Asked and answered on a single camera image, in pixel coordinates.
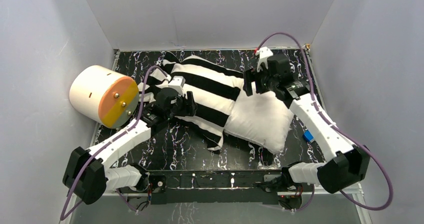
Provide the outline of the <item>black white striped pillowcase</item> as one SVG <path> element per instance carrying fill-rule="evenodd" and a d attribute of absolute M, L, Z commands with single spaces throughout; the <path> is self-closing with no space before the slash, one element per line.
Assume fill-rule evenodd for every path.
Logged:
<path fill-rule="evenodd" d="M 143 100 L 150 103 L 155 101 L 159 90 L 175 76 L 185 79 L 183 89 L 193 93 L 198 107 L 195 116 L 180 117 L 180 121 L 207 140 L 209 151 L 220 150 L 224 143 L 225 125 L 243 89 L 242 72 L 227 69 L 196 55 L 181 61 L 173 53 L 167 52 L 159 69 L 149 74 L 146 83 L 138 84 L 139 91 L 145 91 Z"/>

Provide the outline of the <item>white pillow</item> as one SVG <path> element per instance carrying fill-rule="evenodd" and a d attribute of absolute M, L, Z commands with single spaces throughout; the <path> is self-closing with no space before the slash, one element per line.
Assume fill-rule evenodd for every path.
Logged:
<path fill-rule="evenodd" d="M 285 148 L 294 114 L 274 92 L 247 96 L 241 91 L 224 127 L 231 136 L 279 154 Z"/>

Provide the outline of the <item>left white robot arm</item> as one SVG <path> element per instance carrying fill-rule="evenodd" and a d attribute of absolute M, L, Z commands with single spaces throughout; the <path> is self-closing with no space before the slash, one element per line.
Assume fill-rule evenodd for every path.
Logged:
<path fill-rule="evenodd" d="M 143 167 L 112 168 L 112 165 L 137 145 L 167 127 L 175 117 L 193 117 L 197 104 L 191 91 L 180 94 L 172 88 L 161 89 L 155 101 L 140 104 L 137 118 L 102 143 L 70 155 L 63 184 L 83 203 L 92 204 L 104 193 L 130 187 L 137 192 L 150 186 L 150 173 Z"/>

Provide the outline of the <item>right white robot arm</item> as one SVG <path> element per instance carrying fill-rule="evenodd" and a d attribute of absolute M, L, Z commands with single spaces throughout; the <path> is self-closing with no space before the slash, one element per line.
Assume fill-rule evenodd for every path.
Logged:
<path fill-rule="evenodd" d="M 335 193 L 362 181 L 369 166 L 370 155 L 335 131 L 336 125 L 316 99 L 313 84 L 297 79 L 290 71 L 284 55 L 256 52 L 256 68 L 244 71 L 244 90 L 253 93 L 275 93 L 277 99 L 297 116 L 312 134 L 324 154 L 321 163 L 294 163 L 282 168 L 282 186 L 296 190 L 301 183 L 317 184 Z"/>

